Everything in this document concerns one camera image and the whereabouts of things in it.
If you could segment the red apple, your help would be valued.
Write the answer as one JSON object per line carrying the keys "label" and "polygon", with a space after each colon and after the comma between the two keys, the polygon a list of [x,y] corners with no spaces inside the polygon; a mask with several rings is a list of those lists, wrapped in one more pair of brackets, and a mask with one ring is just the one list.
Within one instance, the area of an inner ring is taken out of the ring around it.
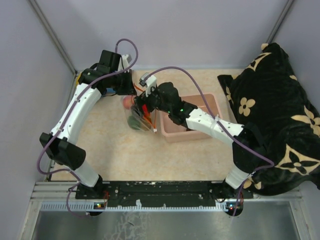
{"label": "red apple", "polygon": [[122,105],[126,110],[130,110],[132,105],[134,104],[134,96],[133,95],[127,95],[124,96],[122,99]]}

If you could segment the red pepper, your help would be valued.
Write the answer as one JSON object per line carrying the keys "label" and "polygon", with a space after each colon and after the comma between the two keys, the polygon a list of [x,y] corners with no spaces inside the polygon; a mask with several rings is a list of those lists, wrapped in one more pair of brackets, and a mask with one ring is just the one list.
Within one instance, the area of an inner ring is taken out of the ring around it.
{"label": "red pepper", "polygon": [[150,116],[150,113],[149,113],[149,111],[148,111],[148,108],[147,108],[147,105],[146,105],[146,104],[144,104],[144,105],[142,106],[142,111],[143,111],[143,115],[144,115],[146,118],[148,118],[148,117]]}

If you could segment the pink plastic bin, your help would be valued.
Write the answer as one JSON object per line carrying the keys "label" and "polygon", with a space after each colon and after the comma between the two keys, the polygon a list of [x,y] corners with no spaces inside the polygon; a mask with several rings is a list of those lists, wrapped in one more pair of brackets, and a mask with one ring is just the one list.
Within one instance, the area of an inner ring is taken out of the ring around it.
{"label": "pink plastic bin", "polygon": [[[222,116],[221,110],[213,93],[205,93],[204,97],[213,114]],[[185,95],[181,99],[188,103],[198,106],[200,109],[209,114],[209,111],[200,94]],[[174,124],[168,116],[168,113],[158,111],[160,120],[161,134],[168,143],[178,143],[194,140],[202,140],[211,138],[209,135],[195,130],[187,130],[185,127]]]}

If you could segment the clear zip bag orange zipper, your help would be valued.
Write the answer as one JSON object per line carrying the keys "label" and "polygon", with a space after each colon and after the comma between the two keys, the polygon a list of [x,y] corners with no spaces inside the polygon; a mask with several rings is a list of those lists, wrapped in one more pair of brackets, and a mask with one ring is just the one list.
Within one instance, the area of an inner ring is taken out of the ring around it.
{"label": "clear zip bag orange zipper", "polygon": [[135,130],[135,131],[151,132],[151,133],[156,134],[158,132],[158,130],[157,130],[157,112],[156,112],[156,110],[154,110],[153,112],[150,113],[149,117],[144,116],[143,111],[139,110],[139,108],[135,104],[135,97],[139,96],[144,90],[142,89],[141,86],[137,86],[134,82],[133,82],[133,86],[134,86],[134,89],[136,90],[136,94],[135,95],[128,95],[128,96],[134,96],[134,104],[131,106],[131,108],[129,110],[127,110],[123,107],[126,121],[129,116],[134,116],[141,123],[140,130]]}

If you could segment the dark green lime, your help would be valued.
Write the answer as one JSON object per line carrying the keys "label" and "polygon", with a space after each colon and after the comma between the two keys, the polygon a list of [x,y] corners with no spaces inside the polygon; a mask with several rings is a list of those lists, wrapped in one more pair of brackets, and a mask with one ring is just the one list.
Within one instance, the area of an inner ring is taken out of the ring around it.
{"label": "dark green lime", "polygon": [[133,130],[139,131],[141,129],[141,122],[137,120],[133,115],[130,115],[127,118],[127,124]]}

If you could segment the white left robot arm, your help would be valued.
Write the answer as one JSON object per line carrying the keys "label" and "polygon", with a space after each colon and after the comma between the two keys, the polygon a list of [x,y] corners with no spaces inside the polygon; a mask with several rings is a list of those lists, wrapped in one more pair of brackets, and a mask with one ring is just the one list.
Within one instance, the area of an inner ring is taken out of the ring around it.
{"label": "white left robot arm", "polygon": [[131,61],[129,54],[103,50],[99,62],[79,75],[75,93],[58,123],[39,138],[48,157],[65,166],[95,199],[103,195],[104,186],[98,183],[100,176],[86,161],[86,151],[76,144],[93,106],[108,91],[118,96],[137,94],[129,69]]}

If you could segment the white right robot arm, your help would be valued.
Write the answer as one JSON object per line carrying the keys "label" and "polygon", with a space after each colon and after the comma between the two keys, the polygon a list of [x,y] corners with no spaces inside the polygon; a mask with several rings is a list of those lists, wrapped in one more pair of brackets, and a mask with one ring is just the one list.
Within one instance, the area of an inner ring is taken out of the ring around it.
{"label": "white right robot arm", "polygon": [[265,156],[264,141],[255,125],[231,123],[213,115],[210,109],[202,110],[183,100],[172,82],[141,80],[139,84],[145,90],[134,99],[134,105],[141,114],[164,112],[175,125],[204,133],[232,148],[233,167],[223,185],[227,197],[235,198],[242,183],[258,170],[274,166]]}

